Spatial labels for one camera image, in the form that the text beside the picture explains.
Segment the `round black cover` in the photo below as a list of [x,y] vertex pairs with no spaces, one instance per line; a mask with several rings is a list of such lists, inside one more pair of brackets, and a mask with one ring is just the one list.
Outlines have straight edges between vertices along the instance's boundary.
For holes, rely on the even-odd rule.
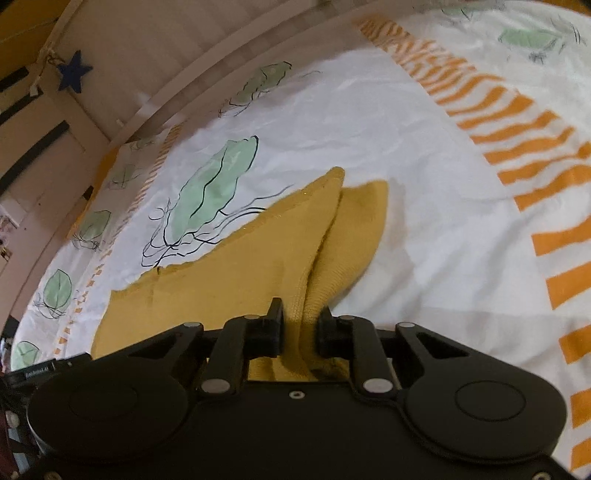
[[28,422],[45,453],[116,462],[170,437],[188,408],[185,389],[142,358],[109,358],[49,380]]
[[550,454],[566,420],[562,396],[542,378],[471,357],[430,363],[411,386],[405,409],[434,443],[483,460]]

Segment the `yellow fabric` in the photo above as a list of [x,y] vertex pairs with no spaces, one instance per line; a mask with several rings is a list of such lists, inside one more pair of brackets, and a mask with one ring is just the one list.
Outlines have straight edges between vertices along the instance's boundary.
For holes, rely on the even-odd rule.
[[115,165],[115,161],[117,160],[117,155],[119,154],[119,149],[120,149],[120,147],[115,147],[113,150],[111,150],[109,153],[107,153],[107,155],[105,155],[103,157],[103,159],[100,161],[99,167],[96,169],[95,180],[92,183],[92,194],[90,195],[88,202],[86,202],[86,206],[84,207],[84,210],[78,216],[78,218],[76,219],[74,224],[70,227],[70,230],[68,231],[66,239],[71,238],[72,235],[74,235],[74,233],[76,233],[76,230],[78,230],[78,227],[80,226],[80,223],[82,222],[82,219],[88,213],[88,210],[90,209],[90,206],[92,205],[92,202],[94,202],[96,196],[99,193],[100,187],[102,186],[103,182],[107,178],[107,175],[109,174],[109,170],[113,167],[113,165]]
[[388,197],[384,181],[343,188],[344,176],[341,168],[333,168],[201,259],[152,269],[126,290],[112,292],[93,357],[183,322],[222,328],[233,317],[266,313],[271,299],[281,297],[284,354],[253,360],[250,378],[305,381],[315,379],[312,370],[341,372],[315,354],[315,321],[320,309],[350,287],[373,257]]

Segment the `green jellyfish pattern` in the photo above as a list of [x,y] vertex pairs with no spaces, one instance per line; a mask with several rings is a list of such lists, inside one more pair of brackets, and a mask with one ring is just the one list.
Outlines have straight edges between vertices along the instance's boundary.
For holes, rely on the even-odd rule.
[[455,5],[447,7],[443,5],[441,11],[453,23],[478,20],[482,13],[489,10],[503,10],[503,0],[473,1],[469,5]]
[[56,272],[47,280],[42,294],[37,294],[33,305],[49,319],[58,319],[65,314],[72,299],[72,281],[63,270]]
[[550,55],[559,55],[568,44],[586,45],[579,30],[562,19],[552,20],[554,30],[506,28],[499,42],[509,49],[523,52],[533,63],[544,64]]
[[155,143],[156,143],[156,136],[148,137],[148,138],[140,138],[139,140],[137,140],[135,142],[131,142],[129,144],[129,149],[134,150],[134,151],[138,151],[138,150],[141,150],[149,145],[154,145]]
[[278,86],[290,70],[291,63],[286,61],[260,67],[246,82],[242,90],[224,103],[219,110],[219,116],[227,113],[237,116],[242,113],[253,100]]
[[130,181],[135,180],[141,174],[141,169],[136,168],[132,163],[126,163],[115,169],[111,179],[109,180],[109,188],[111,190],[123,190],[127,188]]
[[97,250],[100,244],[100,237],[103,235],[110,218],[111,212],[108,210],[91,212],[86,215],[84,220],[82,220],[80,228],[72,236],[74,247],[78,249],[88,248],[89,250]]
[[34,365],[38,356],[39,349],[31,342],[18,342],[11,352],[10,370],[20,370]]
[[227,141],[189,178],[174,204],[169,199],[165,208],[158,209],[157,218],[150,217],[158,221],[158,226],[144,247],[142,266],[153,267],[167,257],[186,257],[203,245],[216,245],[232,222],[265,210],[254,205],[257,200],[273,198],[287,190],[288,187],[268,197],[254,198],[231,212],[224,210],[236,194],[238,180],[250,169],[258,144],[256,136]]

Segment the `blue star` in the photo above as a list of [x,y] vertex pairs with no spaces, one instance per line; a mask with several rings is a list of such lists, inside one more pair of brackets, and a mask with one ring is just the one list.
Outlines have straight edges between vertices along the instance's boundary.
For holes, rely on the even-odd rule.
[[92,67],[90,65],[82,65],[82,54],[80,53],[80,50],[77,50],[76,53],[74,53],[70,63],[59,64],[57,68],[62,74],[58,90],[61,91],[68,87],[72,87],[72,90],[76,93],[82,93],[80,80],[83,75],[92,70]]

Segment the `orange stripe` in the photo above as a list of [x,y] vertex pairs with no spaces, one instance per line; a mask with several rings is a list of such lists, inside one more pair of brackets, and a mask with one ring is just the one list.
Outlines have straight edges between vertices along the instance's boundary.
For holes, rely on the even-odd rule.
[[427,63],[437,63],[438,61],[442,61],[443,63],[441,64],[444,67],[447,67],[447,62],[450,60],[453,60],[455,57],[451,54],[448,54],[447,52],[445,52],[445,50],[443,50],[441,53],[436,54],[436,55],[431,55],[430,57],[427,57],[425,59],[425,61]]
[[374,30],[374,33],[373,33],[373,34],[372,34],[370,37],[368,37],[368,38],[369,38],[371,41],[374,41],[374,40],[376,40],[376,39],[377,39],[377,38],[380,36],[380,34],[381,34],[381,32],[382,32],[382,29],[383,29],[383,28],[384,28],[386,25],[388,25],[388,23],[389,23],[389,21],[388,21],[388,20],[386,20],[385,22],[382,22],[382,24],[381,24],[381,25],[380,25],[378,28],[376,28],[376,30]]
[[535,233],[531,236],[535,254],[546,255],[566,245],[581,243],[591,238],[591,215],[569,230],[562,232]]
[[394,31],[394,27],[397,27],[396,22],[392,22],[392,25],[390,25],[390,28],[388,29],[388,33],[386,33],[387,36],[392,35],[392,32]]
[[591,420],[591,388],[570,397],[570,410],[573,413],[574,429]]
[[453,86],[456,86],[458,83],[460,83],[464,78],[466,78],[466,75],[467,75],[466,72],[460,73],[459,75],[455,76],[454,78],[452,78],[451,80],[449,80],[446,83],[443,83],[441,85],[435,85],[433,88],[427,90],[427,93],[429,95],[435,95],[436,93],[444,92],[445,90],[449,90]]
[[377,28],[378,28],[378,19],[375,19],[372,21],[371,27],[365,33],[365,36],[368,38],[368,40],[371,39],[370,37],[373,37],[375,35],[375,31]]
[[451,67],[448,68],[447,70],[444,70],[443,73],[437,77],[434,80],[431,80],[428,83],[423,84],[424,87],[428,87],[431,85],[435,85],[436,83],[442,82],[444,80],[447,80],[450,76],[452,76],[454,73],[459,72],[460,69],[458,67]]
[[405,45],[405,49],[404,51],[401,52],[401,54],[407,54],[410,53],[410,51],[413,49],[414,47],[414,40],[408,40],[404,45]]
[[533,163],[529,163],[521,168],[516,168],[515,170],[505,170],[498,174],[501,182],[507,185],[509,183],[513,183],[517,180],[523,179],[530,179],[535,177],[539,172],[544,170],[548,165],[551,163],[561,161],[561,160],[568,160],[572,159],[581,159],[585,160],[591,155],[591,143],[585,142],[575,155],[561,155],[559,157],[554,157],[549,160],[540,160]]
[[433,75],[439,73],[441,71],[443,67],[441,65],[436,65],[434,67],[431,67],[430,69],[427,70],[427,73],[425,75],[423,75],[421,78],[416,79],[418,83],[424,82],[425,80],[427,80],[429,77],[432,77]]
[[479,116],[476,118],[472,118],[470,120],[464,120],[463,122],[458,123],[462,130],[469,130],[471,128],[477,127],[480,124],[485,124],[487,122],[496,122],[502,118],[507,116],[514,116],[518,115],[521,112],[527,110],[534,101],[531,98],[527,98],[523,95],[516,96],[509,105],[507,105],[503,110],[500,110],[496,113],[491,113],[490,115]]
[[515,197],[515,203],[517,204],[517,208],[519,208],[520,211],[523,211],[527,207],[551,197],[570,186],[581,185],[588,181],[591,181],[591,167],[588,165],[575,165],[562,172],[545,187],[534,190],[530,193],[518,195]]
[[525,142],[520,143],[519,145],[510,150],[491,151],[485,153],[484,156],[488,160],[488,163],[490,163],[491,165],[495,165],[497,163],[501,163],[507,160],[513,160],[528,153],[545,152],[548,150],[552,150],[553,148],[564,145],[573,133],[574,128],[567,127],[556,138],[534,138],[532,140],[526,140]]
[[468,63],[468,61],[466,59],[453,59],[448,61],[445,66],[446,67],[459,67],[460,65],[464,65],[465,63]]
[[398,41],[398,40],[396,40],[395,38],[391,38],[391,37],[390,37],[390,38],[388,38],[388,37],[385,37],[383,40],[380,40],[380,41],[374,42],[374,45],[375,45],[376,47],[379,47],[379,48],[381,48],[383,51],[388,51],[388,49],[389,49],[390,45],[392,45],[392,44],[396,43],[397,41]]
[[563,336],[559,343],[564,360],[568,364],[581,360],[591,353],[591,323]]
[[423,65],[421,63],[419,63],[418,65],[415,65],[414,68],[408,72],[408,74],[414,78],[414,76],[420,72],[423,69]]
[[573,448],[570,456],[570,468],[575,470],[591,463],[591,438]]
[[369,32],[371,30],[371,27],[373,24],[374,24],[374,21],[371,19],[368,19],[365,22],[363,22],[363,24],[361,25],[361,33],[363,35],[365,35],[367,32]]
[[476,75],[476,76],[474,76],[474,78],[472,78],[469,82],[467,82],[462,88],[460,88],[453,95],[442,98],[440,100],[436,100],[436,104],[445,105],[447,103],[457,102],[458,100],[461,100],[466,95],[468,95],[468,93],[470,93],[474,88],[476,88],[478,84],[484,82],[485,80],[502,80],[502,79],[496,75],[490,75],[487,73]]
[[499,98],[501,98],[503,93],[505,93],[506,91],[507,91],[507,89],[505,87],[498,87],[498,86],[494,87],[490,92],[488,92],[486,94],[486,96],[484,97],[484,100],[482,100],[477,105],[470,106],[467,108],[460,108],[458,110],[447,110],[447,114],[449,116],[454,116],[454,115],[461,115],[463,113],[480,112],[481,110],[489,108],[493,103],[495,103]]
[[557,118],[559,118],[558,115],[546,110],[533,122],[530,122],[528,124],[510,125],[506,128],[502,128],[501,130],[497,130],[496,132],[493,132],[490,135],[474,135],[470,138],[475,144],[485,142],[500,142],[501,140],[508,140],[509,138],[521,135],[522,133],[525,133],[529,130],[538,130],[540,128],[545,128],[551,121],[556,120]]
[[415,53],[415,55],[411,55],[408,60],[405,60],[402,63],[399,63],[399,65],[404,68],[406,65],[408,65],[409,63],[412,63],[414,61],[420,60],[426,56],[428,56],[431,52],[429,51],[421,51],[419,53]]
[[552,309],[591,288],[591,262],[546,279]]

